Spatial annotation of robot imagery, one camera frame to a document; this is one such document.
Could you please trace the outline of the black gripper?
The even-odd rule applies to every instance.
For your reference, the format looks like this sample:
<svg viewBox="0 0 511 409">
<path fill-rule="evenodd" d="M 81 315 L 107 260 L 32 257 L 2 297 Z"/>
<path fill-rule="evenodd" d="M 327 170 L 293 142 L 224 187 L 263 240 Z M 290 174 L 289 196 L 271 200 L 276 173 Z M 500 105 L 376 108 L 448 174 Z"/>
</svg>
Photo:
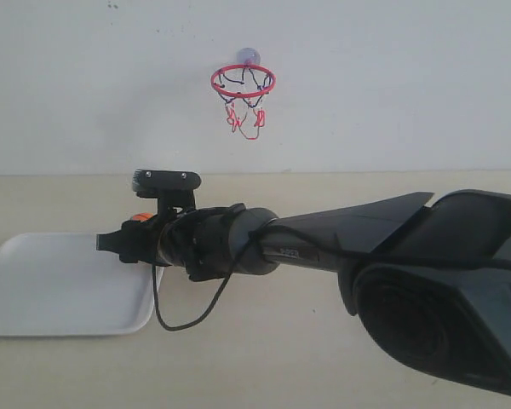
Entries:
<svg viewBox="0 0 511 409">
<path fill-rule="evenodd" d="M 182 212 L 159 235 L 157 215 L 145 222 L 124 221 L 121 230 L 96 235 L 96 250 L 119 256 L 123 263 L 155 263 L 183 267 L 192 282 L 224 279 L 236 254 L 229 246 L 235 219 L 246 210 L 242 203 Z"/>
</svg>

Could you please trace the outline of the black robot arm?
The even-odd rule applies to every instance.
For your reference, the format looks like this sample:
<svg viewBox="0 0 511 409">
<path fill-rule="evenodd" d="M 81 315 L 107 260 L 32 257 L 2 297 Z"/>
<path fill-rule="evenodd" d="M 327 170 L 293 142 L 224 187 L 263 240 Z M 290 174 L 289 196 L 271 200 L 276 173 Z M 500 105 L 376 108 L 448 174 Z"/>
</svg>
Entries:
<svg viewBox="0 0 511 409">
<path fill-rule="evenodd" d="M 416 192 L 279 217 L 243 204 L 170 204 L 96 238 L 121 262 L 194 282 L 281 265 L 336 274 L 342 302 L 399 363 L 511 396 L 511 194 Z"/>
</svg>

